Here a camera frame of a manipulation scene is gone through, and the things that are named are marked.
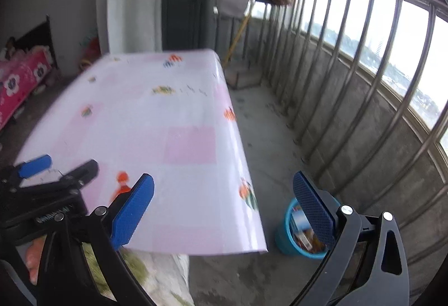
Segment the silver screw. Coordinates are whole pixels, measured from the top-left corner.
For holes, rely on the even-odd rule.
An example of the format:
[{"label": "silver screw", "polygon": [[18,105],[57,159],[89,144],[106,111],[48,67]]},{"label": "silver screw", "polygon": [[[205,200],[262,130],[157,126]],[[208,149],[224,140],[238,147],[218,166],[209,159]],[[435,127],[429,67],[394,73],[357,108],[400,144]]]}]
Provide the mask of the silver screw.
[{"label": "silver screw", "polygon": [[382,215],[387,221],[392,221],[392,219],[393,219],[392,214],[388,211],[385,211],[384,213],[382,213]]},{"label": "silver screw", "polygon": [[61,221],[64,218],[64,214],[62,212],[58,212],[55,215],[55,221]]},{"label": "silver screw", "polygon": [[348,205],[342,205],[340,207],[340,209],[346,215],[350,215],[351,213],[353,213],[353,209],[350,206],[348,206]]},{"label": "silver screw", "polygon": [[102,216],[102,215],[104,215],[106,213],[107,209],[108,208],[105,207],[105,206],[98,206],[95,209],[95,215]]}]

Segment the blue trash can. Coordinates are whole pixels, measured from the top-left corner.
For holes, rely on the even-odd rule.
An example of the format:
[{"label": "blue trash can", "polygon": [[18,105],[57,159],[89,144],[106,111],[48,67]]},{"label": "blue trash can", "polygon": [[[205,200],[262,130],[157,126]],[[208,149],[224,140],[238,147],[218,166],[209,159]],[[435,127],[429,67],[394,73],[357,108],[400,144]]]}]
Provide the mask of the blue trash can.
[{"label": "blue trash can", "polygon": [[275,235],[277,248],[285,255],[301,254],[312,259],[323,259],[326,255],[326,250],[321,253],[312,254],[299,247],[293,239],[290,229],[290,220],[293,208],[297,205],[299,205],[299,201],[297,201],[297,199],[293,199],[293,201],[291,201],[290,205],[288,206],[288,209],[286,210],[282,224],[277,227]]}]

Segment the black headboard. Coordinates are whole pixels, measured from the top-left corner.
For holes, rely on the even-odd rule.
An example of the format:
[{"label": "black headboard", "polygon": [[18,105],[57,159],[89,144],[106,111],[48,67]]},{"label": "black headboard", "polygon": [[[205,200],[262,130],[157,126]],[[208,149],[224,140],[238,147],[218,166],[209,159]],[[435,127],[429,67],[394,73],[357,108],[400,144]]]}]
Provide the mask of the black headboard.
[{"label": "black headboard", "polygon": [[39,26],[33,28],[22,37],[16,39],[15,47],[21,50],[31,50],[34,46],[42,45],[50,48],[53,57],[53,65],[58,68],[55,50],[53,48],[52,32],[50,29],[50,17],[46,16],[46,20]]}]

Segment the pink bedspread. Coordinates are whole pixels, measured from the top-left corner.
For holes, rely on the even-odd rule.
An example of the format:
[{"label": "pink bedspread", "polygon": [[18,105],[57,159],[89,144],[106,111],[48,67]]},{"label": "pink bedspread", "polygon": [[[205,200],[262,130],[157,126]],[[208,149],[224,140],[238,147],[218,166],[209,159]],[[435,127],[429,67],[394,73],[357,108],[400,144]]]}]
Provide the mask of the pink bedspread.
[{"label": "pink bedspread", "polygon": [[0,61],[0,129],[39,85],[50,68],[51,56],[46,50],[17,54],[10,61]]}]

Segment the blue gripper pad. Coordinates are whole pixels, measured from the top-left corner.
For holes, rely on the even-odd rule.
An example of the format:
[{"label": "blue gripper pad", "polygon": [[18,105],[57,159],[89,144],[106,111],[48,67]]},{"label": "blue gripper pad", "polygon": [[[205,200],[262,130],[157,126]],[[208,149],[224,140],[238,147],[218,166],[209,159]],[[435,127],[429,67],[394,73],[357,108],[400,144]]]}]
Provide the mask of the blue gripper pad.
[{"label": "blue gripper pad", "polygon": [[302,171],[294,175],[293,190],[317,238],[330,249],[335,245],[335,220]]},{"label": "blue gripper pad", "polygon": [[154,196],[154,180],[144,173],[132,187],[129,198],[112,220],[111,243],[115,250],[128,244]]},{"label": "blue gripper pad", "polygon": [[32,159],[29,162],[25,162],[20,166],[19,177],[20,178],[30,178],[52,165],[52,158],[49,155],[44,155],[42,157]]}]

